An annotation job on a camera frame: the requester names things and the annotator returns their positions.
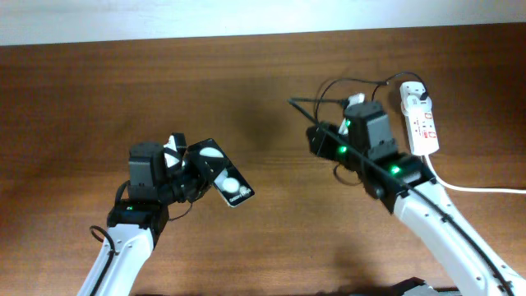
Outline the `white power strip red switches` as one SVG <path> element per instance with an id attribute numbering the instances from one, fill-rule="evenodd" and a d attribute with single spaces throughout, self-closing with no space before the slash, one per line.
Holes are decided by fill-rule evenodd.
<path id="1" fill-rule="evenodd" d="M 408 143 L 416 156 L 431 155 L 439 150 L 436 125 L 430 105 L 420 104 L 409 109 L 403 107 Z"/>

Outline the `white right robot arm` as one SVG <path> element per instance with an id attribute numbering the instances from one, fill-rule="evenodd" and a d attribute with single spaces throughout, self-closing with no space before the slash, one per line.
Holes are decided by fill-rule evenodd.
<path id="1" fill-rule="evenodd" d="M 399 151 L 378 102 L 349 105 L 342 126 L 313 120 L 312 154 L 358 175 L 372 198 L 417 235 L 464 295 L 523 295 L 525 279 L 461 215 L 431 169 Z"/>

